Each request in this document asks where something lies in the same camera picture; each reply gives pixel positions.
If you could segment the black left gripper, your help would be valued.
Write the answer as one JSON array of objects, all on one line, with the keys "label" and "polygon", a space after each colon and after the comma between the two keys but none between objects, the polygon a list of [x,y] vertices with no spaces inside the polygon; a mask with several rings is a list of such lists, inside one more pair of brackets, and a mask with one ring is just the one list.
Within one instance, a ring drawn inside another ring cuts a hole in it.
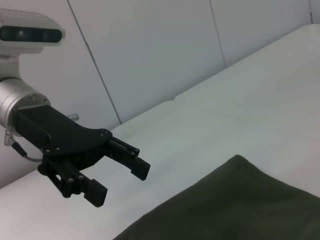
[{"label": "black left gripper", "polygon": [[18,109],[14,128],[46,155],[38,171],[64,198],[83,193],[97,208],[105,203],[108,189],[79,170],[93,166],[103,155],[130,169],[141,181],[147,178],[151,167],[139,158],[138,148],[113,137],[106,129],[83,127],[49,105]]}]

